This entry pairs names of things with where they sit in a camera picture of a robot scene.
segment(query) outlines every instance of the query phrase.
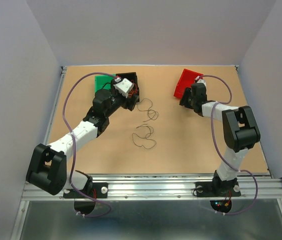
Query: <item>gray floor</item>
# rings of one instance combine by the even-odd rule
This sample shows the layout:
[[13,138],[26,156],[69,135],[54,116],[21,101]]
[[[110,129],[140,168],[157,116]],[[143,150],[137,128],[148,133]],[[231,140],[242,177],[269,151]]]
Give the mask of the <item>gray floor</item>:
[[[233,200],[232,212],[251,200]],[[71,201],[31,202],[23,240],[282,240],[276,199],[258,200],[248,212],[222,216],[207,200],[121,201],[101,218],[76,216]],[[104,211],[106,206],[99,206]]]

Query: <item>aluminum frame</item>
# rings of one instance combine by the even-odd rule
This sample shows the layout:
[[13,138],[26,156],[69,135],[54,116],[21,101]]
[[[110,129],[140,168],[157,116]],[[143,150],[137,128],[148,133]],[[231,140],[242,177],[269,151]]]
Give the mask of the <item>aluminum frame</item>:
[[[44,137],[45,144],[48,143],[50,138],[66,72],[67,67],[63,67],[53,110]],[[258,199],[277,199],[282,214],[282,179],[271,178],[269,172],[255,173],[255,176],[259,185]],[[108,182],[108,198],[103,199],[105,201],[182,201],[202,199],[193,195],[195,182],[210,181],[213,174],[95,174],[92,177],[94,182]],[[255,183],[253,179],[249,176],[239,174],[238,183],[242,194],[239,198],[253,199],[255,196]],[[63,192],[52,196],[26,182],[11,234],[11,240],[19,240],[21,237],[30,201],[73,201],[73,199],[64,199]]]

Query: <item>table top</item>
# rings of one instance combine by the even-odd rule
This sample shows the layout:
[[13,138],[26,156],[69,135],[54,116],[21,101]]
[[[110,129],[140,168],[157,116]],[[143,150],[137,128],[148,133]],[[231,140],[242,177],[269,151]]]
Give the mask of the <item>table top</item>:
[[[75,169],[88,174],[190,174],[213,173],[220,165],[211,134],[210,118],[201,117],[179,105],[174,91],[183,69],[205,75],[216,75],[230,86],[233,99],[231,106],[247,105],[237,71],[234,66],[155,66],[155,65],[109,65],[109,66],[70,66],[66,70],[60,92],[49,142],[54,142],[68,132],[62,119],[65,98],[82,76],[92,72],[110,74],[136,72],[140,88],[140,99],[148,98],[158,111],[157,120],[148,120],[147,112],[132,112],[120,108],[110,116],[110,125],[97,139],[86,144],[77,153]],[[227,101],[227,88],[217,79],[206,78],[208,100]],[[74,128],[84,118],[92,106],[95,93],[94,77],[83,80],[71,94],[65,115]],[[144,100],[140,110],[148,109],[150,102]],[[215,122],[217,144],[223,153],[225,141],[222,123]],[[150,150],[134,145],[132,133],[145,136],[147,128],[136,127],[147,123],[154,133],[150,138],[156,146]],[[151,147],[153,142],[134,137],[135,143]],[[267,173],[265,158],[258,143],[243,160],[241,169],[254,173]]]

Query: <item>robotic arm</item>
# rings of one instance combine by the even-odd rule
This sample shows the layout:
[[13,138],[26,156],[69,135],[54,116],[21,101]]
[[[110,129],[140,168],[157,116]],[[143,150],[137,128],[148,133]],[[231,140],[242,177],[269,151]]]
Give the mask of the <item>robotic arm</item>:
[[[117,77],[111,81],[110,90],[98,90],[92,107],[72,132],[48,145],[40,143],[34,148],[26,180],[51,195],[56,195],[63,189],[71,189],[67,161],[73,155],[72,135],[76,140],[77,151],[99,137],[108,127],[109,117],[118,108],[130,111],[135,108],[139,95],[129,95],[133,87],[134,84],[128,79]],[[82,172],[73,172],[72,182],[79,190],[92,187],[92,178]]]
[[223,159],[226,162],[223,161],[215,171],[212,182],[196,183],[197,197],[224,197],[229,191],[233,197],[239,197],[238,170],[249,149],[261,137],[252,109],[249,106],[228,106],[208,101],[206,82],[203,79],[196,80],[191,88],[185,89],[180,105],[209,118],[212,117],[214,108],[213,118],[223,124],[226,143]]

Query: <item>gray wall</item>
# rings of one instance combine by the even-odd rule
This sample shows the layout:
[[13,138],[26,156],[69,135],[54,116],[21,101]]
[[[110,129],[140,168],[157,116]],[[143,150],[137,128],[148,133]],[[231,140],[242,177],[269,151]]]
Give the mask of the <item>gray wall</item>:
[[27,0],[61,65],[239,64],[275,0]]
[[24,0],[0,0],[0,240],[9,239],[60,67]]
[[282,0],[277,0],[239,68],[269,169],[282,177]]

